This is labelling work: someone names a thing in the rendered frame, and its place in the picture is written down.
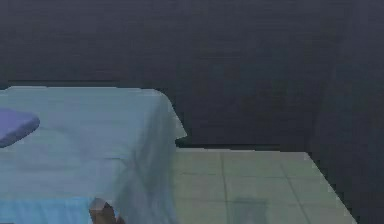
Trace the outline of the brown round object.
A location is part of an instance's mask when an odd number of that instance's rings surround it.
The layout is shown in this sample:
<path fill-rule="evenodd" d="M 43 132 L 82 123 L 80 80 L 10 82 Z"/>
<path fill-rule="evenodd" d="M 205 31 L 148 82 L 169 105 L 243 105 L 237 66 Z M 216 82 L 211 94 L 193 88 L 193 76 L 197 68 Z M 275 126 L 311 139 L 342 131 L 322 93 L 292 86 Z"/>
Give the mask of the brown round object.
<path fill-rule="evenodd" d="M 116 215 L 113 207 L 100 198 L 95 198 L 89 208 L 92 224 L 126 224 L 120 215 Z"/>

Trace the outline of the pale blue bed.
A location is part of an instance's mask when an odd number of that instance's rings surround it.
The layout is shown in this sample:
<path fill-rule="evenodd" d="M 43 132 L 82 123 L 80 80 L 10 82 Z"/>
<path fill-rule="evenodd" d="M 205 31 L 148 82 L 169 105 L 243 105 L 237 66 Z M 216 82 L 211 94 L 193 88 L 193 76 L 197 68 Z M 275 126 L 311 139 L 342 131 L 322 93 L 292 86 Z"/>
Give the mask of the pale blue bed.
<path fill-rule="evenodd" d="M 0 224 L 93 224 L 97 203 L 126 224 L 179 224 L 172 160 L 186 132 L 163 93 L 13 86 L 0 107 L 40 120 L 0 148 Z"/>

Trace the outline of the purple pillow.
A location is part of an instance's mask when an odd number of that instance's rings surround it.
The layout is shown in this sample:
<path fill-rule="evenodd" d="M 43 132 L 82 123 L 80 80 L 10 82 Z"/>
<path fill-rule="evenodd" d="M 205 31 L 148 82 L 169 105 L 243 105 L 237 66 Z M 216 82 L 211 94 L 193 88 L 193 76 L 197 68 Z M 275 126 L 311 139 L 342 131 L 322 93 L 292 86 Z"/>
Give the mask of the purple pillow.
<path fill-rule="evenodd" d="M 32 113 L 0 108 L 0 148 L 21 140 L 39 125 L 40 119 Z"/>

